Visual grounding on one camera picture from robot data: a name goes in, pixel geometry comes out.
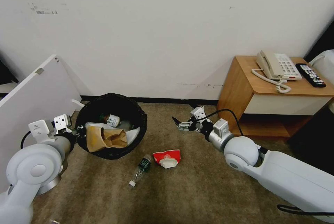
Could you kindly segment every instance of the telephone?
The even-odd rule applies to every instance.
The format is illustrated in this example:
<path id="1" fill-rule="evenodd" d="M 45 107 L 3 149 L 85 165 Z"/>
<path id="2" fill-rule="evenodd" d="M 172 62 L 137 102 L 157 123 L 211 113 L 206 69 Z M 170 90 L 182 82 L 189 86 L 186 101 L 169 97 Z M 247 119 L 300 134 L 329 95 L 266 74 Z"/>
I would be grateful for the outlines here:
<path id="1" fill-rule="evenodd" d="M 288 93 L 291 91 L 289 86 L 284 85 L 287 80 L 298 80 L 302 78 L 294 63 L 285 54 L 260 51 L 256 56 L 256 62 L 261 69 L 252 69 L 252 73 L 260 79 L 276 85 L 278 93 Z M 256 71 L 263 71 L 267 78 Z"/>

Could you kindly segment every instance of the remote control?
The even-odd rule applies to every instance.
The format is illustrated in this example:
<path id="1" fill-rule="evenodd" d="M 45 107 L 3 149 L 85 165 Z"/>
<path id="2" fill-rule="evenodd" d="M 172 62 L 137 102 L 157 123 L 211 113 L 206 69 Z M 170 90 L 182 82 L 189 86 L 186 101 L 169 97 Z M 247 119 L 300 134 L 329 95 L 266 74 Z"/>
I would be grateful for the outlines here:
<path id="1" fill-rule="evenodd" d="M 307 64 L 296 64 L 301 75 L 314 87 L 326 87 L 324 81 Z"/>

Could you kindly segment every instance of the brown paper bag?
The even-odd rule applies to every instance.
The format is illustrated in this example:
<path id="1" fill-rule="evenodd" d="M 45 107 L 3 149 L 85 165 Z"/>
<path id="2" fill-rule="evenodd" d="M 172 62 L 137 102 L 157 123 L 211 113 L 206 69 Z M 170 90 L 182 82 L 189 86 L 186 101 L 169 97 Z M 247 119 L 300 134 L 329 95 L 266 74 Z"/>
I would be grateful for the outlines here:
<path id="1" fill-rule="evenodd" d="M 124 129 L 104 129 L 98 126 L 87 128 L 86 140 L 91 153 L 103 148 L 124 148 L 128 144 Z"/>

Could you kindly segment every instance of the black wicker trash can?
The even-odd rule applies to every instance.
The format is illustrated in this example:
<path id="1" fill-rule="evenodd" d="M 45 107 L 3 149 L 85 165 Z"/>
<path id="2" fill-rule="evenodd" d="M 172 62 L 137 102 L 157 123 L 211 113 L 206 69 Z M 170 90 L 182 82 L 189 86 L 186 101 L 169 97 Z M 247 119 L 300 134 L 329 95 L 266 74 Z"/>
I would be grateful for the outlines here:
<path id="1" fill-rule="evenodd" d="M 90 101 L 80 110 L 75 127 L 85 125 L 87 122 L 100 123 L 101 114 L 113 114 L 121 119 L 127 119 L 134 125 L 134 128 L 140 127 L 140 132 L 136 139 L 125 148 L 105 148 L 91 154 L 108 160 L 116 160 L 130 153 L 143 139 L 147 116 L 133 99 L 115 93 L 102 95 Z M 81 135 L 77 142 L 81 148 L 89 152 L 84 135 Z"/>

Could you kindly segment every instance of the beige carpet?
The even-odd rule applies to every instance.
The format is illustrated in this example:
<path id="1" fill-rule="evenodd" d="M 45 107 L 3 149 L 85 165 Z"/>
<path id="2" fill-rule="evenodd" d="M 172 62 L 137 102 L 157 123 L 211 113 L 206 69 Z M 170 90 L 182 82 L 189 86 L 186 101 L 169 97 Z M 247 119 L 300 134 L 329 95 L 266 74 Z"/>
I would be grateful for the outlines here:
<path id="1" fill-rule="evenodd" d="M 62 181 L 34 200 L 33 223 L 322 223 L 313 217 L 280 212 L 286 203 L 256 180 L 230 168 L 202 134 L 180 132 L 171 116 L 187 120 L 191 107 L 140 103 L 147 113 L 147 132 L 128 155 L 109 161 L 78 145 L 70 154 Z M 206 106 L 206 113 L 215 107 Z M 282 142 L 257 141 L 270 150 L 289 153 Z M 153 164 L 131 188 L 134 169 L 145 154 L 181 150 L 180 164 L 164 169 Z"/>

